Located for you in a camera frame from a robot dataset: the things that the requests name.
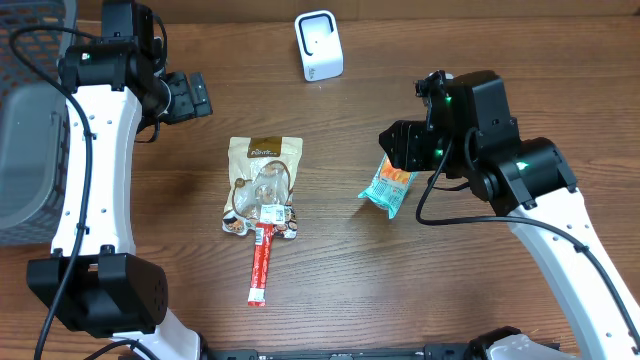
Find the teal packet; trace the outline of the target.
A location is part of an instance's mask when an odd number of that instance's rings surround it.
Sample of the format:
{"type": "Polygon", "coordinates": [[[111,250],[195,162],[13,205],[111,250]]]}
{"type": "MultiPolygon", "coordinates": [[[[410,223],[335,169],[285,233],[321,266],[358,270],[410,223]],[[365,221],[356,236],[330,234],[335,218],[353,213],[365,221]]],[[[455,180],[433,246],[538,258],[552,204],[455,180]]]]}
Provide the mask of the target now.
{"type": "Polygon", "coordinates": [[[403,204],[409,188],[400,189],[382,183],[378,180],[376,173],[370,185],[365,190],[360,192],[358,197],[360,199],[368,199],[377,207],[381,208],[382,210],[386,210],[388,218],[393,219],[399,212],[399,209],[403,204]]]}

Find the beige snack pouch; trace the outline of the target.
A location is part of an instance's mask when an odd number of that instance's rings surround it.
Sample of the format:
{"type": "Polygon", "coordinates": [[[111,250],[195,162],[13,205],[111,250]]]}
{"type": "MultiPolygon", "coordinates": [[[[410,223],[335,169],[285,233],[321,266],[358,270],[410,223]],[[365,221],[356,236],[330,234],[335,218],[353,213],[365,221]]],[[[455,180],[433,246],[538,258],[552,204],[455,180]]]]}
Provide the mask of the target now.
{"type": "Polygon", "coordinates": [[[222,230],[239,236],[271,224],[277,237],[297,237],[293,192],[303,140],[299,137],[232,137],[228,148],[230,191],[222,230]]]}

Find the red stick snack packet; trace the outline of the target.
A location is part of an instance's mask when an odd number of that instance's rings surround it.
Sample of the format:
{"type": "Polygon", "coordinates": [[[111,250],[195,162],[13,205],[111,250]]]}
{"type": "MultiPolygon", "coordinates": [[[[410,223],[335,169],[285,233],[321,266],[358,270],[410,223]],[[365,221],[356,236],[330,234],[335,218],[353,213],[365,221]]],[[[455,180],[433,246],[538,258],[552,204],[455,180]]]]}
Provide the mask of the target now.
{"type": "Polygon", "coordinates": [[[248,305],[252,307],[264,307],[266,305],[265,291],[273,234],[273,224],[257,224],[254,259],[248,295],[248,305]]]}

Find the orange tissue pack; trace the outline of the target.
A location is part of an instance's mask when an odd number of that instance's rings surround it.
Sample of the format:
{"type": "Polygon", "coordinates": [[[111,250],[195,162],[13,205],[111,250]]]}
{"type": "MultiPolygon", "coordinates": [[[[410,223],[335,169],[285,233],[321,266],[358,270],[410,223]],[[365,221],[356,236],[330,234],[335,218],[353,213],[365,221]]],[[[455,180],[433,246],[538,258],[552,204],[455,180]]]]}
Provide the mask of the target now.
{"type": "Polygon", "coordinates": [[[383,157],[377,172],[379,181],[400,189],[408,189],[416,177],[415,172],[394,168],[387,155],[383,157]]]}

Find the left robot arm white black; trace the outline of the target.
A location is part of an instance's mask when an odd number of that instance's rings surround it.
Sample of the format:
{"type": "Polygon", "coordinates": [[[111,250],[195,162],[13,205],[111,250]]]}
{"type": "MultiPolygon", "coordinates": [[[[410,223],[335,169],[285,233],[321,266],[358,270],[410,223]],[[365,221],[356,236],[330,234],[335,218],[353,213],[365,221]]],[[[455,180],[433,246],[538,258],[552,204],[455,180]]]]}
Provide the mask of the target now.
{"type": "Polygon", "coordinates": [[[62,215],[46,259],[27,267],[47,320],[126,346],[142,359],[209,359],[204,337],[170,310],[164,270],[136,254],[130,216],[135,139],[147,127],[206,117],[198,73],[168,72],[158,15],[133,1],[102,6],[99,35],[84,34],[54,87],[68,110],[62,215]]]}

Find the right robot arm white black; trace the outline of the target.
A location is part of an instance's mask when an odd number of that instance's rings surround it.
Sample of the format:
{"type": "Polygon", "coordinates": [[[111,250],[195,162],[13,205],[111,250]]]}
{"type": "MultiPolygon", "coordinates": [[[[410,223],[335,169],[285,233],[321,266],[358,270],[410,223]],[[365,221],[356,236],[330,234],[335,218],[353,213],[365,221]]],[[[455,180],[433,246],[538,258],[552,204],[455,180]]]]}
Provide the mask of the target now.
{"type": "Polygon", "coordinates": [[[492,207],[541,270],[584,359],[635,359],[639,305],[590,220],[577,178],[549,139],[521,138],[502,78],[435,71],[415,84],[427,110],[379,142],[393,167],[459,181],[492,207]]]}

